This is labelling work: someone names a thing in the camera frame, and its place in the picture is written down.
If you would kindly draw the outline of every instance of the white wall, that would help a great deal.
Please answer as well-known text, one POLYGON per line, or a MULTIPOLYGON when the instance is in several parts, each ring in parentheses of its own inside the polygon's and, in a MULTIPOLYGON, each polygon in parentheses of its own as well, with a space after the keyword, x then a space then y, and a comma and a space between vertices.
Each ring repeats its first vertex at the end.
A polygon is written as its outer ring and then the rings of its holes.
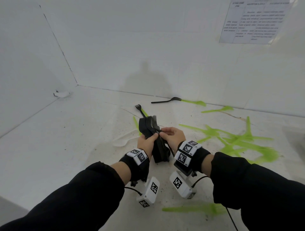
POLYGON ((79 85, 305 116, 304 1, 272 45, 218 42, 230 0, 38 1, 79 85))
POLYGON ((0 137, 76 85, 40 6, 1 1, 0 137))

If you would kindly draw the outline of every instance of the white device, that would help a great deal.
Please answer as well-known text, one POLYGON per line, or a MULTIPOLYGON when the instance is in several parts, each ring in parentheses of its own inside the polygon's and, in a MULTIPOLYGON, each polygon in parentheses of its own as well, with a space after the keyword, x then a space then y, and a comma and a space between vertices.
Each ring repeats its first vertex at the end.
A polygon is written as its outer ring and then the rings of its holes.
POLYGON ((191 187, 191 182, 188 179, 184 179, 177 171, 171 174, 170 181, 183 198, 192 199, 196 194, 196 190, 191 187))
POLYGON ((160 182, 154 176, 151 179, 147 179, 146 184, 141 190, 142 195, 137 196, 137 201, 144 208, 152 206, 155 201, 160 188, 160 182))

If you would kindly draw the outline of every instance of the hand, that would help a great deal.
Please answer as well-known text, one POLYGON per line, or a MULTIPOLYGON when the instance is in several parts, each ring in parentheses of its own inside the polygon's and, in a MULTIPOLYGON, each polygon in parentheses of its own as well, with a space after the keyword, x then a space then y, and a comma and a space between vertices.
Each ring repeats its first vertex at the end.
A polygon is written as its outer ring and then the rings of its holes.
POLYGON ((161 128, 162 132, 160 132, 160 136, 165 139, 168 143, 168 145, 174 150, 174 152, 177 152, 178 145, 185 141, 185 135, 183 131, 175 128, 175 127, 164 127, 161 128))
POLYGON ((152 151, 153 151, 153 143, 158 138, 158 133, 153 134, 148 139, 145 139, 145 136, 142 134, 138 138, 138 146, 137 148, 143 149, 148 156, 149 160, 152 158, 152 151))

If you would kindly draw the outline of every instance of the black wristband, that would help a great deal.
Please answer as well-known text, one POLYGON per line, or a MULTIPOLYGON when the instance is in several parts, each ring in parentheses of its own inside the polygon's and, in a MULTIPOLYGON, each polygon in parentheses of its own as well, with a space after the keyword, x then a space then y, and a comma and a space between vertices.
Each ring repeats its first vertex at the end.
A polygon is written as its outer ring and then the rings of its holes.
POLYGON ((147 180, 148 172, 149 172, 149 158, 147 157, 143 163, 137 165, 134 158, 125 154, 120 161, 127 164, 131 171, 131 179, 130 181, 147 180))
POLYGON ((192 156, 191 162, 189 164, 189 167, 193 170, 193 171, 199 171, 201 172, 201 164, 204 160, 204 158, 208 155, 211 154, 208 150, 204 149, 203 147, 198 148, 197 151, 195 152, 195 154, 192 156))

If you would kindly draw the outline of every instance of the black cable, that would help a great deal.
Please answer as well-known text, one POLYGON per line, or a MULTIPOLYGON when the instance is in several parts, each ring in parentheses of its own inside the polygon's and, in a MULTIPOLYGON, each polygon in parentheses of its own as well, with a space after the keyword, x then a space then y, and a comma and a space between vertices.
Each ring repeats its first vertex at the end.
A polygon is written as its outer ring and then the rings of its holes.
POLYGON ((125 189, 131 189, 133 191, 136 191, 140 196, 142 196, 142 193, 140 193, 138 190, 130 188, 130 187, 124 187, 125 189))
MULTIPOLYGON (((206 178, 206 177, 208 177, 208 176, 203 176, 203 177, 199 178, 199 179, 192 185, 192 188, 195 187, 195 185, 198 183, 198 181, 200 181, 201 179, 206 178)), ((237 229, 237 227, 236 227, 236 225, 235 225, 235 223, 234 223, 234 221, 233 221, 233 219, 232 219, 232 217, 231 217, 231 214, 230 214, 230 212, 229 212, 229 210, 228 210, 227 207, 226 207, 226 209, 227 209, 227 212, 228 212, 228 214, 229 214, 229 216, 230 216, 230 218, 231 218, 231 221, 232 221, 232 223, 233 223, 233 225, 234 225, 236 231, 238 231, 238 229, 237 229)))
POLYGON ((208 177, 208 176, 203 176, 203 177, 199 178, 199 179, 192 185, 192 188, 195 187, 195 184, 197 184, 198 181, 200 181, 201 179, 206 178, 206 177, 208 177))
POLYGON ((238 231, 238 229, 237 229, 237 227, 236 227, 236 225, 235 225, 235 223, 234 223, 234 221, 233 221, 233 219, 232 219, 232 217, 231 217, 231 214, 230 214, 230 212, 229 212, 229 210, 228 210, 227 207, 226 207, 226 209, 227 209, 227 212, 228 212, 228 214, 229 214, 229 216, 230 216, 230 218, 231 218, 231 221, 233 222, 233 225, 234 225, 235 229, 238 231))

